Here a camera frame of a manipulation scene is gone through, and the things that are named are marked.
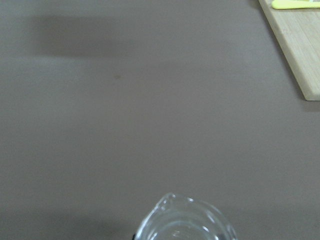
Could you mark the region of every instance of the yellow handle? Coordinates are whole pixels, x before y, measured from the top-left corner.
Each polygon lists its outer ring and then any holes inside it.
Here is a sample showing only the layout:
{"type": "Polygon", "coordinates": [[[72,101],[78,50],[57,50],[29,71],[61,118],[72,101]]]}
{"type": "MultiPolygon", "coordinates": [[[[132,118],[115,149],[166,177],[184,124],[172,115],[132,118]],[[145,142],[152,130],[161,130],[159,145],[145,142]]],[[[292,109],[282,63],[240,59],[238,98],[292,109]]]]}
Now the yellow handle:
{"type": "Polygon", "coordinates": [[[311,2],[306,0],[274,0],[272,2],[274,9],[312,9],[320,8],[320,2],[311,2]]]}

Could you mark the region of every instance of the bamboo board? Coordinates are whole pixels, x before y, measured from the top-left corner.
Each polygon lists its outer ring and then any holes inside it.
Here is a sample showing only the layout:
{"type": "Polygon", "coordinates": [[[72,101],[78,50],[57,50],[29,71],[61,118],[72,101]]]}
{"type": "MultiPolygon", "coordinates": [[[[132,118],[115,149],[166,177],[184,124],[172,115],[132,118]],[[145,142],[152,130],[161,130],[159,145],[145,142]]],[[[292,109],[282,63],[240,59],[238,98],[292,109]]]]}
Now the bamboo board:
{"type": "Polygon", "coordinates": [[[271,7],[259,0],[306,100],[320,101],[320,9],[271,7]]]}

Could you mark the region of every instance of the glass cup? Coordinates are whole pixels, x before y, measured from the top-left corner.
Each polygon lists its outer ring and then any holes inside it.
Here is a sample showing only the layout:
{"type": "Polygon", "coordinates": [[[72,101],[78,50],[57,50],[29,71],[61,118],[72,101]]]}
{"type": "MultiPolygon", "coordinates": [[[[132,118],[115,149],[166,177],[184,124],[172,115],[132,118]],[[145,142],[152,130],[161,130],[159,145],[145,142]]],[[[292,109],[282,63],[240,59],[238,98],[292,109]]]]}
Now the glass cup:
{"type": "Polygon", "coordinates": [[[237,237],[214,206],[168,193],[142,221],[134,240],[237,240],[237,237]]]}

